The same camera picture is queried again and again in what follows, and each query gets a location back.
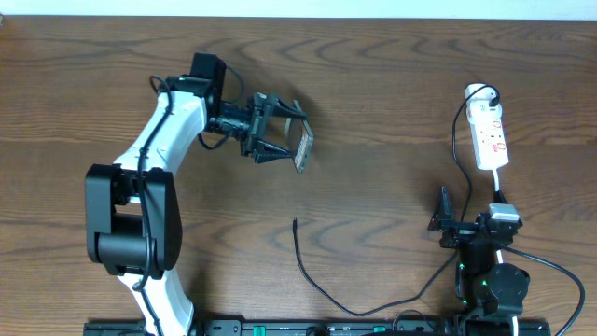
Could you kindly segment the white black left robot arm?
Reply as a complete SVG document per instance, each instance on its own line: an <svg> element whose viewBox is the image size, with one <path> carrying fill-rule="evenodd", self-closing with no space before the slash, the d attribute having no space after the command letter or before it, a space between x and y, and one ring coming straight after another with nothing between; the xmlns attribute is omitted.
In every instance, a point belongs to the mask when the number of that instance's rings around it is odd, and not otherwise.
<svg viewBox="0 0 597 336"><path fill-rule="evenodd" d="M227 64L195 54L189 73L152 76L155 111L134 143L113 163L85 176L89 258L134 296L143 320L89 322L86 335L202 335L204 325L185 294L175 264L183 230L174 178L203 133L236 139L256 163L290 159L303 173L313 134L298 102L256 93L245 105L223 100Z"/></svg>

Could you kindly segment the Galaxy S25 Ultra smartphone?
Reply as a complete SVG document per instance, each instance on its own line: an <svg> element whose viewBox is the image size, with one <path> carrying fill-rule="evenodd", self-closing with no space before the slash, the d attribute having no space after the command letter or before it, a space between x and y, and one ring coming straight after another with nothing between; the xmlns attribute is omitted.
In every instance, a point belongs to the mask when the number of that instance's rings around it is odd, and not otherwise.
<svg viewBox="0 0 597 336"><path fill-rule="evenodd" d="M295 170L301 175L306 169L314 141L311 127L306 119L287 119L284 135Z"/></svg>

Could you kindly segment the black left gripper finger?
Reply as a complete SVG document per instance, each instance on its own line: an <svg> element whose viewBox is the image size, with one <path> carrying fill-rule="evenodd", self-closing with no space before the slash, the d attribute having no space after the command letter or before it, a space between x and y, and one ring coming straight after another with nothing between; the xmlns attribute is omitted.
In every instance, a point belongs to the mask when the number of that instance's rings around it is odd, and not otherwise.
<svg viewBox="0 0 597 336"><path fill-rule="evenodd" d="M291 151L267 141L258 140L254 147L254 161L257 164L291 158Z"/></svg>
<svg viewBox="0 0 597 336"><path fill-rule="evenodd" d="M307 115L305 112L300 110L296 106L287 104L277 95L270 96L271 104L271 116L276 118L287 118L287 119L306 119Z"/></svg>

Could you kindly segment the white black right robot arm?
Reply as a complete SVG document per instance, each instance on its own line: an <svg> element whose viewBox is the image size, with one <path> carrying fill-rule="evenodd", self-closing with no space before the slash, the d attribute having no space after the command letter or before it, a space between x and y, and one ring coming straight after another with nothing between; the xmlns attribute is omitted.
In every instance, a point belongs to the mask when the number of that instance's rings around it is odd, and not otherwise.
<svg viewBox="0 0 597 336"><path fill-rule="evenodd" d="M513 243L522 222L515 206L497 191L488 211L472 222L458 221L442 188L428 230L440 231L439 245L457 252L455 292L464 310L446 330L453 335L520 335L519 315L530 275L504 262L502 249Z"/></svg>

